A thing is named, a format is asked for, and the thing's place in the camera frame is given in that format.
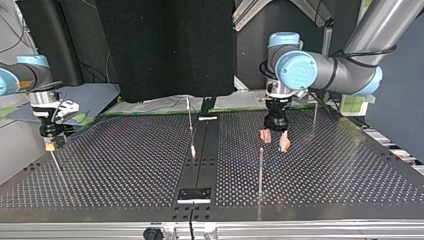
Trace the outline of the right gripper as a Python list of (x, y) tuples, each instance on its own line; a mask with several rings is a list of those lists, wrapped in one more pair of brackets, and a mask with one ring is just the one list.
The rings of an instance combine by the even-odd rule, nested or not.
[(64, 123), (75, 115), (74, 103), (49, 103), (32, 107), (33, 114), (41, 121), (40, 135), (44, 138), (45, 150), (56, 150), (55, 137), (64, 131)]

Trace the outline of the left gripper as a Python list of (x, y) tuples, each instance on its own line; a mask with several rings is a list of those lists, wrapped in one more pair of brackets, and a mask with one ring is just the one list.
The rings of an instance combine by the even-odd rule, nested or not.
[(264, 118), (264, 128), (260, 131), (261, 140), (264, 143), (271, 142), (271, 132), (283, 132), (280, 140), (280, 150), (282, 152), (287, 152), (291, 146), (291, 142), (288, 138), (288, 119), (286, 117), (286, 110), (291, 105), (290, 98), (278, 99), (272, 98), (271, 100), (266, 101), (266, 107), (268, 109), (268, 114)]

